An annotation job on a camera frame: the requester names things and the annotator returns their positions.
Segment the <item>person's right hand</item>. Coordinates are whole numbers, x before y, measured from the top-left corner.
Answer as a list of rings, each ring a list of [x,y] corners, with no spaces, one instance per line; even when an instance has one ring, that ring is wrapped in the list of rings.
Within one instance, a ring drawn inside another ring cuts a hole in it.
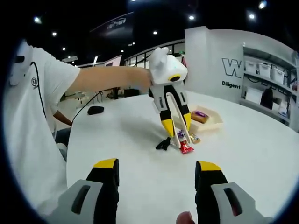
[[[195,224],[189,211],[180,213],[176,219],[176,224]]]

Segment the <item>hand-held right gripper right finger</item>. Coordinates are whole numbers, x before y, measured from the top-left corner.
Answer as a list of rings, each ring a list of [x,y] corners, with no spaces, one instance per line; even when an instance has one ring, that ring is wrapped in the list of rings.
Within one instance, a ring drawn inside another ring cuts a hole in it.
[[[228,182],[214,163],[197,161],[195,203],[200,224],[271,224],[255,200],[235,182]]]

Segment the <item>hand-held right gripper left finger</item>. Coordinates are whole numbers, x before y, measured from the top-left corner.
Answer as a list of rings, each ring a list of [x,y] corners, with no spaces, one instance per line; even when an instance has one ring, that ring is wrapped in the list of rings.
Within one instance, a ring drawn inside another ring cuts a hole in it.
[[[51,224],[114,224],[119,202],[119,160],[96,163],[85,180],[76,181],[59,198]]]

